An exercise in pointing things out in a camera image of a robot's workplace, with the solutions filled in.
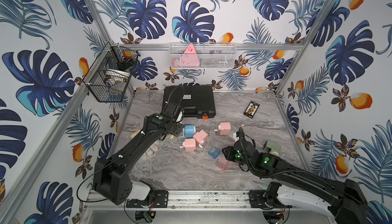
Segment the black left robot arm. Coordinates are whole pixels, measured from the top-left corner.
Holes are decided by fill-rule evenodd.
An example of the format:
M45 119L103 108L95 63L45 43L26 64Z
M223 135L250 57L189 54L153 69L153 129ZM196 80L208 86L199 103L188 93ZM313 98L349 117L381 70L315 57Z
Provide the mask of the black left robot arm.
M181 101L172 99L172 96L183 96L184 89L183 86L176 86L162 111L146 116L142 129L134 138L112 156L97 160L95 171L91 174L91 188L104 200L115 205L125 204L128 199L140 201L144 206L152 205L153 187L131 181L129 172L157 140L164 140L168 135L177 137L182 132L184 109L180 105Z

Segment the pink transparent tray front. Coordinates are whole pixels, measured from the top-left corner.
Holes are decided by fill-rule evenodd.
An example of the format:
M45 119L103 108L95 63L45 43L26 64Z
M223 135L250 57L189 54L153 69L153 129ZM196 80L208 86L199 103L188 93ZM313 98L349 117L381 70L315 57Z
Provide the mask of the pink transparent tray front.
M216 167L222 171L226 171L230 166L230 162L224 158L217 158Z

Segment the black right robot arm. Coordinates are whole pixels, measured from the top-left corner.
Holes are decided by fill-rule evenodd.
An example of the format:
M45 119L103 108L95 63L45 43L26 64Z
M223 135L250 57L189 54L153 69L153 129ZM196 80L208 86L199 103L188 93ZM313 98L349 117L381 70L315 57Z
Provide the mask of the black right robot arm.
M323 178L288 163L272 150L259 152L254 139L242 128L234 138L234 145L222 149L226 160L246 166L259 179L273 179L263 196L266 206L297 206L321 213L338 224L366 223L368 203L355 181Z

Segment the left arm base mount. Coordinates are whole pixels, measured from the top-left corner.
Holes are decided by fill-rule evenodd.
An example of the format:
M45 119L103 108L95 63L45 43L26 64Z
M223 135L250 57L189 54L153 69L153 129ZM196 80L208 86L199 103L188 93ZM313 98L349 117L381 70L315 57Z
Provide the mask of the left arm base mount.
M169 192L166 190L151 190L145 200L128 199L126 208L167 208Z

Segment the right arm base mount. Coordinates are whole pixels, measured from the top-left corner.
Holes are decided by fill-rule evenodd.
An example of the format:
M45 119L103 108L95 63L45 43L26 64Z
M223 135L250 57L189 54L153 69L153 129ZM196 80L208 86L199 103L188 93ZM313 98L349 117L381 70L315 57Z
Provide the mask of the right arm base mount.
M280 183L271 182L266 190L250 190L249 203L251 208L265 211L271 211L275 208L292 208L292 205L285 205L278 200L278 190L281 186Z

